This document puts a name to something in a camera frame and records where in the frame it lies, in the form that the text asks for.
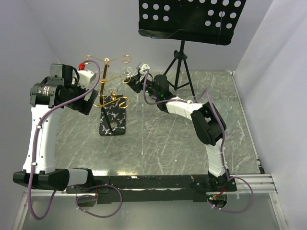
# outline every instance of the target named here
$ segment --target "floor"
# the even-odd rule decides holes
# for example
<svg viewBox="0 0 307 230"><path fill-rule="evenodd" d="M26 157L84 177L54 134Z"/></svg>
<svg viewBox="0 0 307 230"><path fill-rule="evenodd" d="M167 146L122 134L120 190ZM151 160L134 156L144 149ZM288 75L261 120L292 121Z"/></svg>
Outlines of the floor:
<svg viewBox="0 0 307 230"><path fill-rule="evenodd" d="M159 73L151 71L153 76ZM109 71L107 79L118 75L118 71ZM174 82L175 72L170 71L167 77ZM191 78L196 95L209 89L226 122L225 158L230 173L260 173L232 76L228 72L192 71ZM186 82L187 75L182 72L179 83ZM65 108L57 135L57 168L90 168L94 175L207 174L206 149L191 121L146 104L142 94L120 79L107 83L106 91L110 90L130 98L126 134L100 136L100 108L93 107L88 116ZM189 86L172 92L182 99L192 98Z"/></svg>
<svg viewBox="0 0 307 230"><path fill-rule="evenodd" d="M255 194L253 206L244 213L233 214L212 210L208 203L183 201L124 202L110 218L94 218L76 210L75 196L53 199L45 219L37 221L28 211L22 230L109 229L109 230L278 230L278 222L269 194ZM34 210L44 213L49 196L34 196ZM240 210L250 203L250 194L228 195L225 209ZM89 211L107 215L118 203L95 205Z"/></svg>

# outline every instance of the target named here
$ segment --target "tripod leg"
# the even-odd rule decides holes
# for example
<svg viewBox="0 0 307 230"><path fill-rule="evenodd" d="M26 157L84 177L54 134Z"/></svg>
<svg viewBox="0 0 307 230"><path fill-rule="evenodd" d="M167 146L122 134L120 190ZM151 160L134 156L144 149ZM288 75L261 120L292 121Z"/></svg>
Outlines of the tripod leg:
<svg viewBox="0 0 307 230"><path fill-rule="evenodd" d="M101 110L102 112L104 113L104 116L106 118L106 122L107 122L107 125L109 126L109 129L111 131L111 133L113 134L113 130L112 130L112 127L111 127L111 123L109 121L109 118L107 117L107 114L106 114L106 109L104 107L101 107Z"/></svg>
<svg viewBox="0 0 307 230"><path fill-rule="evenodd" d="M176 72L176 79L175 79L174 90L178 89L178 81L179 81L179 75L180 75L181 61L182 61L181 59L178 59L178 65L177 65L177 72Z"/></svg>
<svg viewBox="0 0 307 230"><path fill-rule="evenodd" d="M171 64L167 67L167 69L165 70L164 74L163 75L166 75L167 72L171 69L171 67L173 66L173 64L175 63L176 61L176 58L174 58L171 62Z"/></svg>
<svg viewBox="0 0 307 230"><path fill-rule="evenodd" d="M190 83L192 95L193 95L193 97L194 97L194 96L195 96L195 93L194 93L194 89L193 89L193 85L192 85L192 80L191 80L190 72L189 72L189 69L188 69L188 64L187 64L187 61L186 61L186 60L183 60L183 62L184 62L184 66L186 67L188 80L189 80L189 83Z"/></svg>

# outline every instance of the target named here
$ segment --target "music stand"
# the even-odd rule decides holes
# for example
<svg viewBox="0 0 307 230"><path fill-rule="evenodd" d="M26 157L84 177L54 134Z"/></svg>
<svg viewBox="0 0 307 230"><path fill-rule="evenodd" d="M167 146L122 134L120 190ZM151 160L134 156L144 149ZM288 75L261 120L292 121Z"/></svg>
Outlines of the music stand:
<svg viewBox="0 0 307 230"><path fill-rule="evenodd" d="M246 0L139 0L139 34L150 38L180 40L180 50L166 69L178 60L175 90L190 85L195 96L184 53L185 41L228 45ZM189 82L178 86L181 63Z"/></svg>

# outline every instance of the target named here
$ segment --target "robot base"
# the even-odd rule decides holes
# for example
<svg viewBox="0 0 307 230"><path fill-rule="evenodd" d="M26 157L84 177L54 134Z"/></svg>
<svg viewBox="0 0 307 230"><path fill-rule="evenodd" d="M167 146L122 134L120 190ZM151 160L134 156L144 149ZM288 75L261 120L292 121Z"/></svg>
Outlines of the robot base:
<svg viewBox="0 0 307 230"><path fill-rule="evenodd" d="M111 184L120 189L125 202L192 200L207 202L207 192L235 192L234 180L227 181L226 175L217 178L223 181L211 187L210 175L156 175L156 176L94 176L94 184ZM97 204L118 202L118 192L108 187L92 191L68 187L69 194L98 193Z"/></svg>

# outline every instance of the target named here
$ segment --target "red cap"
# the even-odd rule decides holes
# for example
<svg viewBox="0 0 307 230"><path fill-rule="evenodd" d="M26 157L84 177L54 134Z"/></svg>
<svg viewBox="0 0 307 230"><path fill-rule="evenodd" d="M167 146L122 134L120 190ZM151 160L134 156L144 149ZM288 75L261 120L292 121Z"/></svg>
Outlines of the red cap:
<svg viewBox="0 0 307 230"><path fill-rule="evenodd" d="M85 64L80 63L79 64L79 70L84 70L85 69Z"/></svg>

